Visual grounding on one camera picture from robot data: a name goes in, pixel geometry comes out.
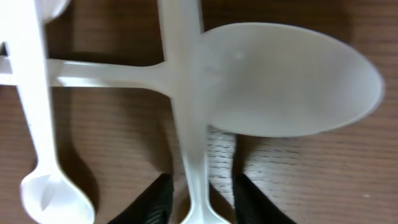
wood grain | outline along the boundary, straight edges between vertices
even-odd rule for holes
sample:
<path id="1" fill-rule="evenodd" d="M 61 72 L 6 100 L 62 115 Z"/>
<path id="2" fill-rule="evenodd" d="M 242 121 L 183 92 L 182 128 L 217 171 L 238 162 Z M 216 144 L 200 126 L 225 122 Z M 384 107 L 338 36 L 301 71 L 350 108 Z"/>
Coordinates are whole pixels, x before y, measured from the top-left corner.
<path id="1" fill-rule="evenodd" d="M 257 21 L 327 33 L 365 54 L 386 79 L 380 108 L 346 128 L 302 138 L 239 136 L 238 142 L 212 129 L 216 209 L 233 219 L 234 169 L 297 223 L 398 223 L 398 1 L 203 0 L 202 7 L 205 30 Z M 155 0 L 75 0 L 47 26 L 47 40 L 52 58 L 142 66 L 163 61 Z M 160 172 L 174 172 L 172 223 L 183 218 L 189 200 L 166 96 L 53 88 L 53 101 L 62 166 L 95 204 L 96 223 L 115 217 Z M 0 86 L 0 121 L 0 223 L 34 223 L 19 198 L 35 154 L 14 87 Z"/>

small spoon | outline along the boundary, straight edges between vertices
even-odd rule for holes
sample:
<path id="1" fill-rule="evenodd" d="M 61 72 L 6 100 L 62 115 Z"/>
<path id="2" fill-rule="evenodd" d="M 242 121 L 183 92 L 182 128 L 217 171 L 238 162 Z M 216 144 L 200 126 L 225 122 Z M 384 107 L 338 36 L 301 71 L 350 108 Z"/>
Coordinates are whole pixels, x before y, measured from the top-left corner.
<path id="1" fill-rule="evenodd" d="M 37 154 L 37 167 L 21 182 L 22 204 L 38 223 L 94 222 L 88 197 L 63 173 L 57 159 L 43 27 L 36 1 L 8 1 L 12 24 L 7 50 Z"/>

black object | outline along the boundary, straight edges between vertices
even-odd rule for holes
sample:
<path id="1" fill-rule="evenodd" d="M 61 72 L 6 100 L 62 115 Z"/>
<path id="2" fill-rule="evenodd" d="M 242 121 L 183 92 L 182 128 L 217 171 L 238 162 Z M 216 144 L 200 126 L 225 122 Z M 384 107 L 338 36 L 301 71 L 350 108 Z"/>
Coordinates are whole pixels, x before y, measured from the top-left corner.
<path id="1" fill-rule="evenodd" d="M 166 224 L 173 205 L 174 183 L 160 175 L 138 198 L 108 224 Z"/>
<path id="2" fill-rule="evenodd" d="M 233 192 L 239 224 L 295 224 L 246 175 L 233 177 Z"/>

brown wooden surface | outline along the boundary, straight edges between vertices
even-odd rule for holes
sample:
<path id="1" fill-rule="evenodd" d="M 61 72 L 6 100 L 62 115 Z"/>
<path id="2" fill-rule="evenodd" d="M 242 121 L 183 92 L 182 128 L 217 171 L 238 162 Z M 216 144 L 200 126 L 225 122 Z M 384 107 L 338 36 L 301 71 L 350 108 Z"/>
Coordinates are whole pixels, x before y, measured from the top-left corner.
<path id="1" fill-rule="evenodd" d="M 240 136 L 244 170 L 297 223 L 398 223 L 398 0 L 204 0 L 205 29 L 232 22 L 280 22 L 325 32 L 372 60 L 386 97 L 366 119 L 303 138 Z M 47 26 L 52 58 L 153 65 L 163 61 L 155 0 L 75 0 Z M 60 159 L 92 199 L 96 223 L 127 207 L 160 172 L 174 170 L 172 223 L 187 189 L 170 101 L 149 90 L 54 88 Z M 0 86 L 0 223 L 28 224 L 19 183 L 35 154 L 16 89 Z M 235 138 L 210 133 L 212 201 L 233 211 Z"/>

spoon bowl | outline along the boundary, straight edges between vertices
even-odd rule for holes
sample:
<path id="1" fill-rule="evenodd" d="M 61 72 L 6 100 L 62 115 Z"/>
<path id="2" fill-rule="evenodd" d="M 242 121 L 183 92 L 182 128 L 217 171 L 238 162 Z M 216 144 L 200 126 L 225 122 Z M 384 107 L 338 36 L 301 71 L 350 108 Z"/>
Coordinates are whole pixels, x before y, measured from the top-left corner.
<path id="1" fill-rule="evenodd" d="M 90 200 L 60 170 L 52 174 L 34 170 L 22 180 L 21 197 L 26 212 L 39 223 L 94 222 Z"/>
<path id="2" fill-rule="evenodd" d="M 353 123 L 381 102 L 379 72 L 352 47 L 282 24 L 203 34 L 193 71 L 210 124 L 252 136 L 315 134 Z"/>

